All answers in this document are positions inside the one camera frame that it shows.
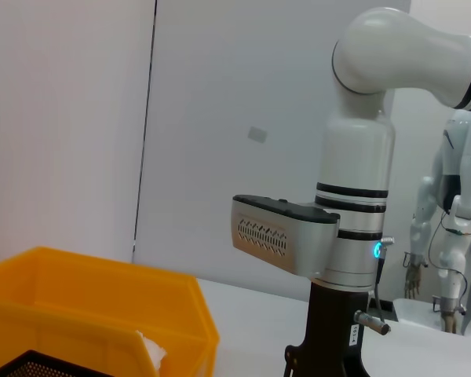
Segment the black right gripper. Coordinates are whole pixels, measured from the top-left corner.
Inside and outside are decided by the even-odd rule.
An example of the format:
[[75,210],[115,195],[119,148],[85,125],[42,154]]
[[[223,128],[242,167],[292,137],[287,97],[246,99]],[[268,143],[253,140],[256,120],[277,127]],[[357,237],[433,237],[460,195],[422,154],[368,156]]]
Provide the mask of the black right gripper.
[[354,320],[366,311],[367,292],[338,291],[311,283],[305,337],[285,349],[285,376],[367,376],[362,361],[364,326]]

